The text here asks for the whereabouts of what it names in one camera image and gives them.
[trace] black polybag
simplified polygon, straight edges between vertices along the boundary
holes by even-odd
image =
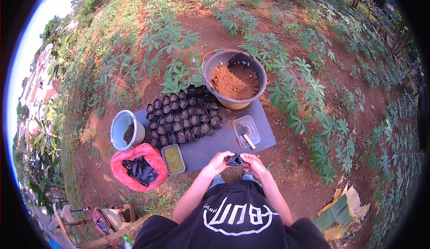
[[[122,164],[127,169],[127,174],[130,177],[136,178],[140,184],[146,187],[155,181],[158,176],[158,172],[143,157],[138,157],[134,160],[123,160]]]
[[[243,165],[243,160],[239,154],[234,153],[234,156],[228,157],[227,164],[230,166],[240,166]]]

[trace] black t-shirt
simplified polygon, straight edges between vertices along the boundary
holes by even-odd
[[[254,181],[237,180],[210,189],[178,225],[153,215],[142,225],[133,249],[149,248],[330,248],[307,218],[288,227]]]

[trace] forearm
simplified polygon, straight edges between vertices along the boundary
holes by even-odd
[[[176,204],[172,214],[173,221],[178,224],[182,223],[196,209],[211,185],[212,179],[213,177],[207,175],[204,169],[200,172],[191,187]]]
[[[278,186],[270,172],[266,172],[261,176],[261,184],[269,204],[279,213],[284,225],[291,226],[293,224],[290,208],[279,192]]]

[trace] blue bucket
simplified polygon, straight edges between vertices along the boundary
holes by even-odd
[[[129,144],[124,140],[124,134],[129,125],[134,124],[133,138]],[[116,150],[126,151],[135,144],[140,144],[145,138],[145,127],[137,121],[136,116],[129,110],[122,110],[116,114],[110,125],[110,142]]]

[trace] sky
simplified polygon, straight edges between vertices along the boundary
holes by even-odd
[[[22,80],[30,75],[30,64],[33,62],[34,54],[37,49],[42,45],[39,34],[43,32],[46,23],[48,23],[54,15],[64,18],[72,11],[71,1],[72,0],[40,0],[40,4],[25,28],[19,43],[10,73],[9,84],[14,85],[8,88],[6,111],[8,151],[13,167],[15,166],[12,160],[12,145],[13,137],[17,129],[16,106],[18,105],[18,98],[23,91],[21,86]]]

